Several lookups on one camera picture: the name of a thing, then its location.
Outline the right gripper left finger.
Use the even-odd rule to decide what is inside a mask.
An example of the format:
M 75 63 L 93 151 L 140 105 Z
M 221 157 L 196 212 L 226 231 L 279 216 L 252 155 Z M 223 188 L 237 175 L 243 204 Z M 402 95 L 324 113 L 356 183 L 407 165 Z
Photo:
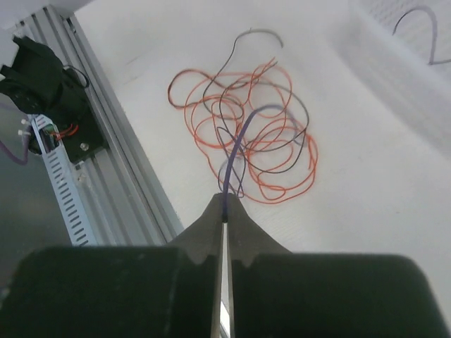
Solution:
M 163 246 L 55 246 L 1 294 L 2 337 L 217 337 L 223 197 Z

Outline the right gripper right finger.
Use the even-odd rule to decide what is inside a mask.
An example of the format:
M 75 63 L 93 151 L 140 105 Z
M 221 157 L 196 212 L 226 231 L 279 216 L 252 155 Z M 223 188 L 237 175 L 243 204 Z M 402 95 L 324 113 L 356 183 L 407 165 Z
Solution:
M 225 196 L 234 337 L 448 337 L 430 285 L 410 258 L 293 253 Z

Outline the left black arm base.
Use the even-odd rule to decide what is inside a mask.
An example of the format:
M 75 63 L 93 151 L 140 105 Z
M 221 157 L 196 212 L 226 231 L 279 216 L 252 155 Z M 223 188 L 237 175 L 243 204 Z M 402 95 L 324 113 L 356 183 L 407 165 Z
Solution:
M 47 134 L 63 142 L 71 163 L 108 144 L 87 96 L 88 77 L 65 65 L 47 45 L 29 37 L 10 38 L 17 49 L 12 63 L 1 66 L 1 93 L 20 111 L 43 115 L 54 124 Z

